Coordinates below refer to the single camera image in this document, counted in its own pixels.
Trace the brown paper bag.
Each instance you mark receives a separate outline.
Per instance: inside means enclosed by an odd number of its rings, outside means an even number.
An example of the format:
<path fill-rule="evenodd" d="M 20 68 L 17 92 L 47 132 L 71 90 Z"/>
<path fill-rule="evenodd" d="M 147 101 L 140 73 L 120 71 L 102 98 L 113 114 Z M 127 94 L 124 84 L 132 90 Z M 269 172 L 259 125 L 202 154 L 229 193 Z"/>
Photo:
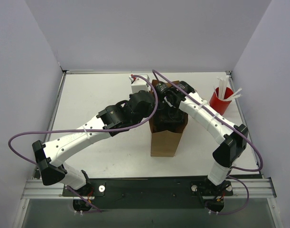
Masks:
<path fill-rule="evenodd" d="M 156 79 L 152 80 L 152 85 L 158 82 Z M 166 83 L 168 87 L 175 85 L 183 85 L 183 81 L 173 81 L 171 83 Z M 179 108 L 179 102 L 184 99 L 184 95 L 179 91 L 179 100 L 176 101 Z M 150 131 L 151 131 L 151 151 L 150 155 L 152 157 L 174 157 L 179 146 L 183 131 L 188 123 L 188 115 L 186 115 L 185 123 L 180 128 L 155 128 L 154 126 L 154 116 L 149 120 Z"/>

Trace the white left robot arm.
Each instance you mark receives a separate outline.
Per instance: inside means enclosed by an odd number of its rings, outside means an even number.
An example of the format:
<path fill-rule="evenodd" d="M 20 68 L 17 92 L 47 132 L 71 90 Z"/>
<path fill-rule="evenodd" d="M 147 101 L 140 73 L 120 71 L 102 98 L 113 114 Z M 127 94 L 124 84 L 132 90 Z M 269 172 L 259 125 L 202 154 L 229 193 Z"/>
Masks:
<path fill-rule="evenodd" d="M 152 93 L 141 90 L 130 95 L 129 100 L 107 106 L 75 133 L 49 142 L 34 142 L 32 149 L 43 184 L 60 182 L 77 194 L 86 195 L 90 191 L 86 172 L 76 170 L 65 161 L 98 141 L 138 127 L 142 119 L 152 114 L 156 103 Z"/>

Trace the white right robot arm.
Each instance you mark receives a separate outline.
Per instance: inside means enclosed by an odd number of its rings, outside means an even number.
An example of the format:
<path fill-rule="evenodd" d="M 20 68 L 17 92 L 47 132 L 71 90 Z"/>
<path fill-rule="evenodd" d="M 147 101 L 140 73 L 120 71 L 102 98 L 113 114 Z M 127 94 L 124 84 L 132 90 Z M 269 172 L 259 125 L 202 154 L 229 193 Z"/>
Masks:
<path fill-rule="evenodd" d="M 230 174 L 234 162 L 246 149 L 248 129 L 223 118 L 196 90 L 185 81 L 177 84 L 157 82 L 155 90 L 159 98 L 160 111 L 167 119 L 178 121 L 188 114 L 202 125 L 216 140 L 219 147 L 213 152 L 214 164 L 208 179 L 218 186 Z"/>

